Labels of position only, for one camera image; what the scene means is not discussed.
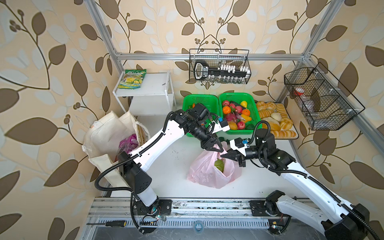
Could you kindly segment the green cabbage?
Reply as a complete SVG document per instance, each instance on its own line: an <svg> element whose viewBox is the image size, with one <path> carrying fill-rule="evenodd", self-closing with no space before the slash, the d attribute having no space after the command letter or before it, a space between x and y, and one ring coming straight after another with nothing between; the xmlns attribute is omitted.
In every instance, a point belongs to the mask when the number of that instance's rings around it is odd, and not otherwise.
<svg viewBox="0 0 384 240"><path fill-rule="evenodd" d="M225 161L222 160L222 159L217 159L214 163L214 166L221 172L223 173L224 172L224 168L225 168Z"/></svg>

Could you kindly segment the pink plastic grocery bag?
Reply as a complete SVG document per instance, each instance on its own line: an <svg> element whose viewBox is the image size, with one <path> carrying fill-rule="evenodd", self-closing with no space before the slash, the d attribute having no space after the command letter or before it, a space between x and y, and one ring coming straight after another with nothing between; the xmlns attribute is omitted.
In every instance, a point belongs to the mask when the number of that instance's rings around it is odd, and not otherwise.
<svg viewBox="0 0 384 240"><path fill-rule="evenodd" d="M187 174L188 181L210 188L221 189L242 175L242 170L237 162L221 158L221 154L226 154L229 150L226 142L222 142L222 145L224 148L222 153L204 150L193 161ZM214 166L217 159L225 161L223 173Z"/></svg>

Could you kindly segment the green basket with vegetables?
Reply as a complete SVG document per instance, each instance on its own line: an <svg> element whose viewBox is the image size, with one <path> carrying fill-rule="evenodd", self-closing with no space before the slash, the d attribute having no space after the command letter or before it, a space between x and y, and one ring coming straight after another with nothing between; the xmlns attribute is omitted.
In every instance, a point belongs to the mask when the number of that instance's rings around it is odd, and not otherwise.
<svg viewBox="0 0 384 240"><path fill-rule="evenodd" d="M212 120L216 120L216 116L220 115L219 100L214 95L191 94L184 98L182 109L187 114L189 114L189 110L192 110L192 108L198 103L204 105L210 112L210 114L207 115L204 120L200 120L200 123L205 124L205 127L208 128L212 123Z"/></svg>

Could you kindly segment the magenta snack bag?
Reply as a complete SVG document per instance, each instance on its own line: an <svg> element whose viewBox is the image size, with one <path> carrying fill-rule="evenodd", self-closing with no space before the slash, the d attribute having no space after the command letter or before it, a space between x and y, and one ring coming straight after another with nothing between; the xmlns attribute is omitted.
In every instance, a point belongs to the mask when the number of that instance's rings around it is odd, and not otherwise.
<svg viewBox="0 0 384 240"><path fill-rule="evenodd" d="M115 162L118 161L118 155L119 154L121 154L122 152L126 152L127 154L129 154L130 152L135 150L138 146L139 146L139 142L138 142L136 134L132 134L129 137L120 141L118 152L117 152L117 155L115 157Z"/></svg>

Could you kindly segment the yellow-green snack packet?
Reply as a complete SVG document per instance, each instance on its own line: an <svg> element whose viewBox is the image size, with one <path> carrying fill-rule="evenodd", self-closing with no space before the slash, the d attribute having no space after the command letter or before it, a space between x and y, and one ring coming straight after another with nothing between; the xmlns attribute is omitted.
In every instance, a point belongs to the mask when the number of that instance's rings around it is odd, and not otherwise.
<svg viewBox="0 0 384 240"><path fill-rule="evenodd" d="M147 70L125 70L118 84L118 89L139 89L143 83Z"/></svg>

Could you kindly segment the cream canvas tote bag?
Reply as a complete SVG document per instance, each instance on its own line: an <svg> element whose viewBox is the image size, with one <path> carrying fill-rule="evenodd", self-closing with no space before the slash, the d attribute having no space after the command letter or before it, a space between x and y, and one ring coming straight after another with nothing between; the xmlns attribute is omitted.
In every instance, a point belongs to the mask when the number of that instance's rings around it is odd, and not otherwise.
<svg viewBox="0 0 384 240"><path fill-rule="evenodd" d="M89 162L103 172L115 165L120 142L133 134L137 135L139 146L151 138L148 129L130 112L121 117L110 112L91 125L82 149L88 155Z"/></svg>

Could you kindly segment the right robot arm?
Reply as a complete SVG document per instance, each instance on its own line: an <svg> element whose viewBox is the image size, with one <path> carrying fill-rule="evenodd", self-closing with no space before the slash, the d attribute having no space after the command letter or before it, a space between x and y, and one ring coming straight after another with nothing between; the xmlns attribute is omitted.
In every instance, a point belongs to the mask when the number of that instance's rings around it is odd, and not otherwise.
<svg viewBox="0 0 384 240"><path fill-rule="evenodd" d="M380 238L369 225L367 208L341 198L309 174L294 157L277 148L267 121L257 124L251 138L231 140L229 151L222 157L238 162L240 167L245 167L247 160L258 159L266 170L295 185L316 205L312 208L282 191L274 191L265 202L269 215L289 215L314 228L328 240L363 240L368 235L375 240Z"/></svg>

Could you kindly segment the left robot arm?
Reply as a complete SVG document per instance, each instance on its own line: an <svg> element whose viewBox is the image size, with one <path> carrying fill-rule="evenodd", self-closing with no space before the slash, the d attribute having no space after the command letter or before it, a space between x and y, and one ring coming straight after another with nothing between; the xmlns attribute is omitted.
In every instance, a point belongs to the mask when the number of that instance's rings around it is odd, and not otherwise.
<svg viewBox="0 0 384 240"><path fill-rule="evenodd" d="M147 170L153 162L175 141L186 134L191 134L201 142L201 148L206 151L222 153L224 148L216 133L230 130L226 119L216 116L206 125L206 119L213 116L201 103L194 108L169 112L163 128L150 138L144 145L130 154L121 153L119 162L102 170L95 180L95 187L100 191L129 191L146 207L152 207L158 201L158 196L151 187L152 178ZM100 180L115 169L122 168L121 177L126 184L124 187L102 187Z"/></svg>

